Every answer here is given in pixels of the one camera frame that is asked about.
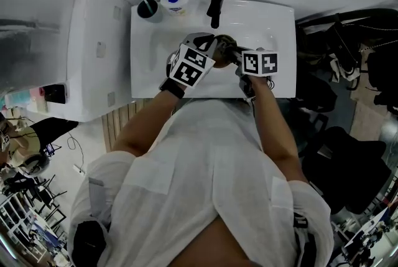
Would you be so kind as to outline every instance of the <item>black chair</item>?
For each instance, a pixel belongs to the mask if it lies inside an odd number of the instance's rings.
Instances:
[[[361,214],[391,174],[381,159],[385,150],[384,142],[358,141],[344,129],[332,127],[307,144],[303,172],[322,191],[332,214],[343,207]]]

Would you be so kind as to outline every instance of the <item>shirt sleeve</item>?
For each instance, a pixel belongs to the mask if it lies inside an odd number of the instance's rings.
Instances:
[[[106,198],[105,204],[107,208],[111,209],[135,158],[128,152],[115,151],[101,156],[88,165],[86,176],[72,205],[71,224],[75,217],[91,215],[89,178],[103,183]]]
[[[315,238],[317,258],[315,266],[326,266],[333,251],[334,239],[330,223],[330,208],[323,198],[310,185],[300,181],[290,181],[294,212],[308,221],[308,232]]]

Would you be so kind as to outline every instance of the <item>person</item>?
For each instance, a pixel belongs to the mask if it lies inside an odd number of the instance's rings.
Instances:
[[[9,136],[9,144],[0,151],[0,165],[30,169],[37,162],[48,162],[43,150],[60,136],[78,126],[78,122],[47,118],[20,131],[6,119],[0,122],[0,130]]]
[[[74,266],[326,266],[330,208],[266,80],[250,80],[254,114],[198,100],[171,116],[185,89],[174,83],[129,120],[73,203]]]

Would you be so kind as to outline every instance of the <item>white shirt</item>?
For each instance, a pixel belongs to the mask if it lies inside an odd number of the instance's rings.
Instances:
[[[307,218],[315,236],[315,266],[326,266],[333,249],[330,208],[308,184],[288,183],[259,142],[243,103],[190,103],[146,155],[112,152],[91,164],[71,228],[75,217],[90,214],[90,176],[104,182],[111,211],[107,266],[167,266],[219,215],[250,260],[293,267],[294,212]]]

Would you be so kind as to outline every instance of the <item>sink basin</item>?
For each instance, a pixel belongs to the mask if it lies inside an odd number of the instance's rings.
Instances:
[[[153,98],[166,77],[169,55],[176,51],[187,34],[209,32],[226,34],[239,46],[279,52],[279,73],[272,77],[274,95],[295,96],[296,41],[294,10],[264,2],[224,0],[220,26],[210,27],[206,15],[210,0],[190,0],[188,14],[171,17],[164,12],[163,21],[153,24],[131,9],[131,92],[133,98]],[[195,89],[187,89],[190,98],[244,98],[239,88],[236,66],[212,68]]]

